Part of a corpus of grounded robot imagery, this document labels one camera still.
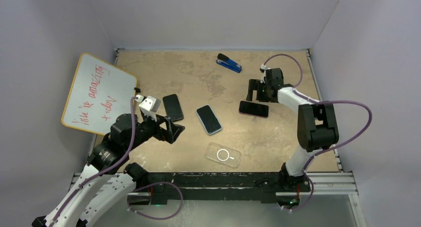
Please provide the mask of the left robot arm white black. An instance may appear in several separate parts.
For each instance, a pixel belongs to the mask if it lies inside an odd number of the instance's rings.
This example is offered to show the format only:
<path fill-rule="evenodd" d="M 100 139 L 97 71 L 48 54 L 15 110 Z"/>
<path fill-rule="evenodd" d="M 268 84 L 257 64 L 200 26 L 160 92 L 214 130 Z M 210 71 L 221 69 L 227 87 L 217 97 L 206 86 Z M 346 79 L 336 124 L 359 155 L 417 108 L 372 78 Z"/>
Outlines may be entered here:
<path fill-rule="evenodd" d="M 156 120 L 144 117 L 138 122 L 135 114 L 122 114 L 111 126 L 92 154 L 76 183 L 58 206 L 46 216 L 37 217 L 34 227 L 91 227 L 119 199 L 132 191 L 151 189 L 149 173 L 137 163 L 129 164 L 129 153 L 150 138 L 174 143 L 185 130 L 169 117 Z"/>

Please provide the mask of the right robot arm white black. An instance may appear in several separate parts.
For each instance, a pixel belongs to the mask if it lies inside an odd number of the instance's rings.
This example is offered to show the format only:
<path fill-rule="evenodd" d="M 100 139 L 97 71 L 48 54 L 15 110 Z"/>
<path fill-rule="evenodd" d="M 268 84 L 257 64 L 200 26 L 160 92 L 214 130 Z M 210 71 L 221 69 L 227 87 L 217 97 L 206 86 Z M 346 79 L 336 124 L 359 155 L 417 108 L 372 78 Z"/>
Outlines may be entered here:
<path fill-rule="evenodd" d="M 332 104 L 321 104 L 291 84 L 284 83 L 281 69 L 261 69 L 261 79 L 250 79 L 246 100 L 285 105 L 297 114 L 298 148 L 279 171 L 279 185 L 290 191 L 305 181 L 305 171 L 317 154 L 339 140 L 335 110 Z"/>

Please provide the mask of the black phone pink edge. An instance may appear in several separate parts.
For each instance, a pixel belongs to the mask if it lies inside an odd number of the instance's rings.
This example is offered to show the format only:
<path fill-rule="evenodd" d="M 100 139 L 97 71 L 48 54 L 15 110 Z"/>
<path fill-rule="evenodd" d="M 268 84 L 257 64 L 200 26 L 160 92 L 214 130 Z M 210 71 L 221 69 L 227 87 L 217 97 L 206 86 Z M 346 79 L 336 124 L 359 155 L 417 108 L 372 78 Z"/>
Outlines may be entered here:
<path fill-rule="evenodd" d="M 239 113 L 256 117 L 268 118 L 269 106 L 249 101 L 240 101 Z"/>

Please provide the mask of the clear magsafe phone case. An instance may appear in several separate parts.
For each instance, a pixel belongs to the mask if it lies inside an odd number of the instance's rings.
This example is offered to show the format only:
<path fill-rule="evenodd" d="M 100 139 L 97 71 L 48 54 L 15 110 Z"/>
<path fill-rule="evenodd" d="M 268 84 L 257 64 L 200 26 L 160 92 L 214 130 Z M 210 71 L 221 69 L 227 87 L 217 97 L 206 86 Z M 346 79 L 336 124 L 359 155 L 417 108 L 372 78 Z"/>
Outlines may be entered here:
<path fill-rule="evenodd" d="M 209 143 L 205 152 L 205 157 L 213 162 L 229 166 L 231 168 L 237 168 L 242 154 L 241 152 L 226 146 L 217 143 Z"/>

